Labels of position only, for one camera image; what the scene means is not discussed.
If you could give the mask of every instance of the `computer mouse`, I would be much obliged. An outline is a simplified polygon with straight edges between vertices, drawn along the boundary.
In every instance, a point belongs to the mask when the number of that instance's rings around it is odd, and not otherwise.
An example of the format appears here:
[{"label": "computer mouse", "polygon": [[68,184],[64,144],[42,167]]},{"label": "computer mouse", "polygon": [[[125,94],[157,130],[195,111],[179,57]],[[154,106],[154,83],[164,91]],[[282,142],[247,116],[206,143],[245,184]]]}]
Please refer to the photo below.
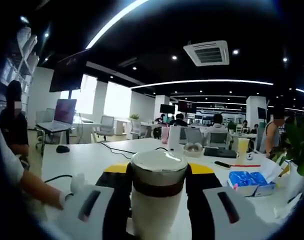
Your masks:
[{"label": "computer mouse", "polygon": [[57,148],[56,148],[56,152],[57,152],[58,154],[68,153],[68,152],[70,152],[70,148],[67,147],[67,146],[59,145],[59,146],[57,146]]}]

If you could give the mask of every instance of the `white cup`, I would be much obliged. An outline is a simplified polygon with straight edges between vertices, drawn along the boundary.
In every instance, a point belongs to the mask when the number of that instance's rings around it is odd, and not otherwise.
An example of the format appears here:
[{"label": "white cup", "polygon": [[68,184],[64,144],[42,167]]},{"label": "white cup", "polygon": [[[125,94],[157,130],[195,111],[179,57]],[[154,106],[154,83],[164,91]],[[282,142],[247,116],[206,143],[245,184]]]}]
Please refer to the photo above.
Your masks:
[{"label": "white cup", "polygon": [[135,236],[165,240],[177,215],[187,160],[182,154],[153,150],[135,154],[131,196]]}]

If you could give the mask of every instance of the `tissue box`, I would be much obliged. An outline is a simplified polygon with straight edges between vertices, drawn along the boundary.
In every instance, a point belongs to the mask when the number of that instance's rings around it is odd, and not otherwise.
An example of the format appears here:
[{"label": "tissue box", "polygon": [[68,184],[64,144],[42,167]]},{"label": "tissue box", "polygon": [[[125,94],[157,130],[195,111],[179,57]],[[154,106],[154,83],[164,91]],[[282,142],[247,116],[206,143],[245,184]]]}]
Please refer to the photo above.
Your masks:
[{"label": "tissue box", "polygon": [[258,187],[254,193],[254,197],[268,196],[275,193],[277,189],[275,182],[267,183],[265,178],[259,172],[251,172],[250,175],[258,184]]},{"label": "tissue box", "polygon": [[231,171],[227,182],[232,188],[237,184],[236,191],[244,197],[253,196],[259,186],[247,171]]}]

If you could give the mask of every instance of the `laptop screen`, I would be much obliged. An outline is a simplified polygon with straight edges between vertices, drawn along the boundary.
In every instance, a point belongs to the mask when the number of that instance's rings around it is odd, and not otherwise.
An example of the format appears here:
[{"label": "laptop screen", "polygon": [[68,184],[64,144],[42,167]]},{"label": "laptop screen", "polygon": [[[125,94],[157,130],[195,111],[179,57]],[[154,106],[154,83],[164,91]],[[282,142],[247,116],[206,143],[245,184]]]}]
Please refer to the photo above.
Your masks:
[{"label": "laptop screen", "polygon": [[66,124],[72,124],[76,104],[76,99],[58,99],[55,107],[54,120]]}]

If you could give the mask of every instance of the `yellow cup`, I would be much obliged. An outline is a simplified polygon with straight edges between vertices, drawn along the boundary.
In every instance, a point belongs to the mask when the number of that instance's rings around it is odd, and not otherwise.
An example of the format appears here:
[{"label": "yellow cup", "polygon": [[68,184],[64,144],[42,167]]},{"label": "yellow cup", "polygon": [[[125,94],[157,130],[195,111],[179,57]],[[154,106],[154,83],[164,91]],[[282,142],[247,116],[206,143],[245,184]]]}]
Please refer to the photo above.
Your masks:
[{"label": "yellow cup", "polygon": [[249,147],[249,141],[250,139],[248,138],[238,138],[238,145],[237,145],[237,152],[238,152],[238,157],[236,158],[236,164],[243,164],[246,155],[247,155],[247,150]]}]

